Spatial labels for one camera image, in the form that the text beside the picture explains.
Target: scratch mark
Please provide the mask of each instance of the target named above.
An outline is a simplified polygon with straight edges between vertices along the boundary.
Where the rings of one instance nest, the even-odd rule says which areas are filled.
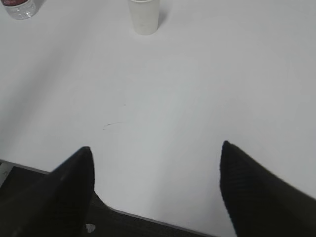
[[[125,123],[125,122],[114,122],[114,123],[109,123],[109,124],[107,124],[107,125],[104,125],[104,126],[103,126],[103,130],[105,130],[108,126],[112,126],[112,125],[119,124],[119,123]]]

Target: bottle label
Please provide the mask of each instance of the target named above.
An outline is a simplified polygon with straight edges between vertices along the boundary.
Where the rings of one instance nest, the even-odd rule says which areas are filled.
[[[17,6],[27,1],[28,0],[1,0],[2,4],[5,6]]]

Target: white table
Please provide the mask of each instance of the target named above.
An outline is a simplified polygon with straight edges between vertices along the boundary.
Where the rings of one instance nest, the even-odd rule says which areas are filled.
[[[315,1],[163,0],[148,37],[91,2],[1,9],[1,160],[52,171],[88,145],[110,207],[221,237],[226,139],[316,197]]]

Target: plastic water bottle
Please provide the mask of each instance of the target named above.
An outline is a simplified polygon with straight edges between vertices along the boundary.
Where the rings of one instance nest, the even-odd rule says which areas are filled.
[[[36,13],[33,0],[1,0],[7,13],[14,19],[23,20]]]

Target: white paper cup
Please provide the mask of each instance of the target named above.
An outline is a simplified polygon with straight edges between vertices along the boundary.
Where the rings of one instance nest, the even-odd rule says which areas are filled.
[[[135,32],[151,35],[158,29],[160,0],[128,0]]]

